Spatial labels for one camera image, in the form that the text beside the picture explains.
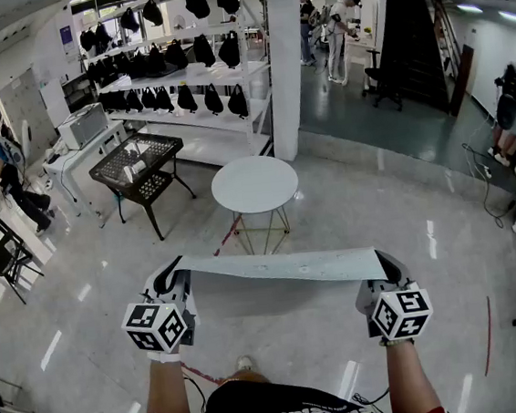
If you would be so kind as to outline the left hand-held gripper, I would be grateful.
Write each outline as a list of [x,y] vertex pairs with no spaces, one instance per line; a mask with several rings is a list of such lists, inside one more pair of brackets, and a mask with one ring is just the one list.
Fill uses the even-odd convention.
[[[121,329],[141,350],[161,354],[194,344],[200,318],[191,297],[191,272],[177,267],[181,259],[176,256],[152,274],[140,301],[125,311]],[[169,299],[159,298],[170,292]]]

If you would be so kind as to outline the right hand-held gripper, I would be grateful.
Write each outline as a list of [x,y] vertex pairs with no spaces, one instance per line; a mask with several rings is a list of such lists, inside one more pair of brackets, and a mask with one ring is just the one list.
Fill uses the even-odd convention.
[[[392,255],[376,251],[387,281],[392,284],[410,284],[408,268]],[[433,313],[426,289],[402,289],[379,293],[377,281],[366,280],[360,285],[356,310],[370,315],[371,322],[388,341],[405,340],[420,336]]]

